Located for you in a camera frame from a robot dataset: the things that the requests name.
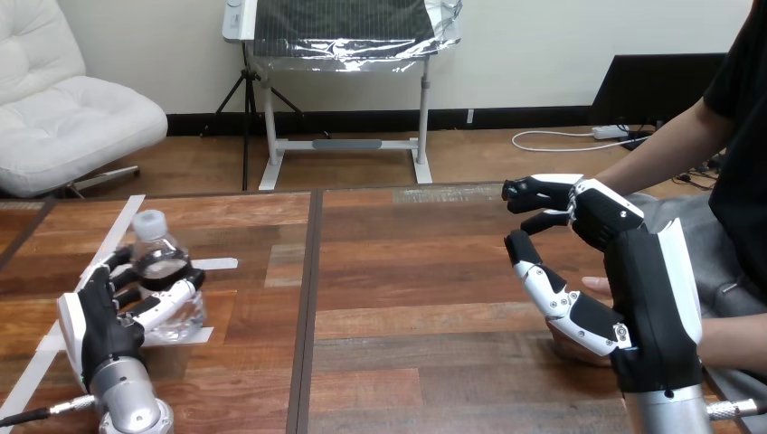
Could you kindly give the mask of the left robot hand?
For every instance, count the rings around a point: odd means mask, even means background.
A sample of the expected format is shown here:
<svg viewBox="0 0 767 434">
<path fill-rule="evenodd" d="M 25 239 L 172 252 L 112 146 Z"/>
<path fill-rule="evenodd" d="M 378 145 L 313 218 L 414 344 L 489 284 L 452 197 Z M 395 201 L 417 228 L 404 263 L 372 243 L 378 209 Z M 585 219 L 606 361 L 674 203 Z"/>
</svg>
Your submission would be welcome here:
<svg viewBox="0 0 767 434">
<path fill-rule="evenodd" d="M 104 363 L 121 357 L 141 361 L 146 332 L 167 322 L 198 294 L 205 280 L 204 270 L 185 265 L 166 278 L 152 280 L 153 295 L 142 298 L 137 289 L 118 295 L 123 287 L 140 280 L 132 268 L 110 276 L 115 268 L 128 264 L 131 255 L 128 245 L 95 262 L 86 269 L 82 288 L 57 300 L 66 353 L 86 392 Z"/>
</svg>

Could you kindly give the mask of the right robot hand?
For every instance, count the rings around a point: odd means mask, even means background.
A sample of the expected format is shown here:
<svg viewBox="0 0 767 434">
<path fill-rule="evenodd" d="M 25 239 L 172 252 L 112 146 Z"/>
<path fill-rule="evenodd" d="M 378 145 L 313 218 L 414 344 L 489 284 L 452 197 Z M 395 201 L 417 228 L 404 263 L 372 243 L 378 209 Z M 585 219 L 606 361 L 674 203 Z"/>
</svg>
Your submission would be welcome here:
<svg viewBox="0 0 767 434">
<path fill-rule="evenodd" d="M 510 212 L 529 213 L 505 237 L 527 295 L 553 328 L 611 359 L 622 392 L 672 397 L 702 382 L 700 303 L 680 220 L 651 231 L 639 207 L 578 174 L 507 180 L 501 196 Z M 611 306 L 544 264 L 532 236 L 554 226 L 602 254 Z"/>
</svg>

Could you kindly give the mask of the person's hand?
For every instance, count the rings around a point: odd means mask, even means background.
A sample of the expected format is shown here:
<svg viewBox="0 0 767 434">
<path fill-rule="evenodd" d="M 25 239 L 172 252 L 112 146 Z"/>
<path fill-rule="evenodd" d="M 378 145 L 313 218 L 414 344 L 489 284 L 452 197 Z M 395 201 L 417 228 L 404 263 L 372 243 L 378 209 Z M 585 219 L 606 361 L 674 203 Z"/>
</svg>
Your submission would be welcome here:
<svg viewBox="0 0 767 434">
<path fill-rule="evenodd" d="M 582 285 L 582 292 L 599 298 L 611 298 L 610 284 L 605 277 L 583 277 Z M 561 359 L 599 368 L 611 367 L 609 356 L 599 356 L 582 347 L 549 322 L 546 323 L 546 326 L 553 338 L 554 353 Z"/>
</svg>

